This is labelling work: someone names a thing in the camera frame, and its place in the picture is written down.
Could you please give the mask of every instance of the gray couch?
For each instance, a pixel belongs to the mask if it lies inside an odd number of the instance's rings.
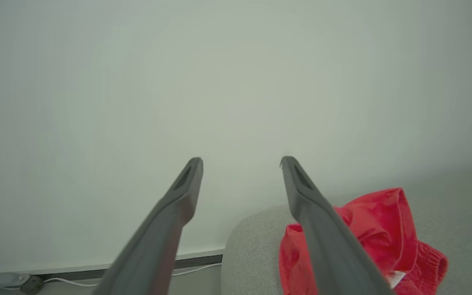
[[[439,174],[405,185],[404,190],[418,238],[449,259],[438,294],[472,295],[472,169]],[[279,243],[285,226],[293,222],[285,205],[250,216],[234,228],[223,254],[222,295],[283,294]]]

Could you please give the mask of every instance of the white wall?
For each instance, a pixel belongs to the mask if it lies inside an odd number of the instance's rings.
[[[0,1],[0,271],[110,263],[187,160],[179,247],[472,165],[472,1]]]

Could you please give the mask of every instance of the red garment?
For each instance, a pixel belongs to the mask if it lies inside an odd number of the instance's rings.
[[[391,188],[335,207],[384,276],[406,273],[398,295],[434,295],[447,273],[447,257],[418,241],[403,189]],[[279,274],[285,295],[316,295],[316,282],[300,224],[290,224],[279,247]]]

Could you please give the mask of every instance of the clothing tag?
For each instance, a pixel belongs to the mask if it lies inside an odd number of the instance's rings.
[[[404,276],[405,276],[404,272],[397,271],[397,270],[395,270],[395,272],[391,276],[388,276],[387,280],[389,282],[389,286],[391,287],[391,289],[394,289],[398,285],[398,283],[403,279]]]

